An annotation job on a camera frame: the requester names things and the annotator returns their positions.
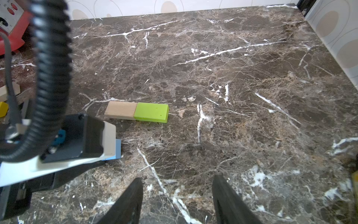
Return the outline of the light blue rectangular block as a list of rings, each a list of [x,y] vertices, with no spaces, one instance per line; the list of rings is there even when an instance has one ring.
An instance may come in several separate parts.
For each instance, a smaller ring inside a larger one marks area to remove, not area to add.
[[[120,139],[116,139],[116,149],[115,149],[115,155],[113,157],[104,159],[103,161],[109,161],[109,160],[115,160],[115,159],[120,159],[121,156],[121,140]]]

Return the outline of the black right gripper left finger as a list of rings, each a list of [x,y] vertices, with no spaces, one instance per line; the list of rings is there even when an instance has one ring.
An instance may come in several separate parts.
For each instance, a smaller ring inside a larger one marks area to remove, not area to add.
[[[98,224],[138,224],[142,202],[142,179],[135,178]]]

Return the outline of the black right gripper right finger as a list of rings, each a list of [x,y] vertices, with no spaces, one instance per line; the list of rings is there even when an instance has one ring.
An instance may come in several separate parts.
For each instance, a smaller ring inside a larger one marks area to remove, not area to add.
[[[215,175],[212,184],[213,204],[218,224],[261,224],[224,177]]]

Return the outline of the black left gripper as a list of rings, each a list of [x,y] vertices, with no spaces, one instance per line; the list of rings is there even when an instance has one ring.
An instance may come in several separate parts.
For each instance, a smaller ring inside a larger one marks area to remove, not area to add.
[[[1,187],[1,221],[19,216],[28,210],[34,192],[59,188],[82,173],[104,164],[104,161],[83,164],[28,181]]]

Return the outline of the black corner frame post right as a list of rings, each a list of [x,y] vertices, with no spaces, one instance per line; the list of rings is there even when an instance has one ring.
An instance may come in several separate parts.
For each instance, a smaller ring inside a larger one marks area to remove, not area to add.
[[[306,16],[315,3],[316,0],[299,0],[296,6]]]

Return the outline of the red polka dot toy toaster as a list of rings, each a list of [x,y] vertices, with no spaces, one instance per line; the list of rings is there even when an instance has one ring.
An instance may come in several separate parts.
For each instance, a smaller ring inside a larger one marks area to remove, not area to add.
[[[1,33],[8,37],[12,51],[25,44],[22,36],[32,17],[28,11],[29,3],[30,1],[1,0]]]

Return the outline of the yellow rectangular block upper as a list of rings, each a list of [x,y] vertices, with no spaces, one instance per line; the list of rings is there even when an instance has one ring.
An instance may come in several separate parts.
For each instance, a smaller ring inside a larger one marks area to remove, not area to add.
[[[0,118],[5,117],[8,110],[9,110],[9,105],[5,102],[0,102]]]

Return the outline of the natural wood rectangular block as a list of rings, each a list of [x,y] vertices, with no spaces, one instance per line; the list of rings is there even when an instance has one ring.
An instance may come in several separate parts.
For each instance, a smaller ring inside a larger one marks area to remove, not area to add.
[[[136,120],[134,118],[136,108],[137,103],[110,101],[104,116],[111,119]]]

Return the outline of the green rectangular block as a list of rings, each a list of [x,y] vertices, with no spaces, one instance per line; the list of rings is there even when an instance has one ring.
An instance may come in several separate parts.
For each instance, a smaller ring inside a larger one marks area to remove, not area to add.
[[[137,103],[134,113],[135,120],[167,123],[169,105],[155,103]]]

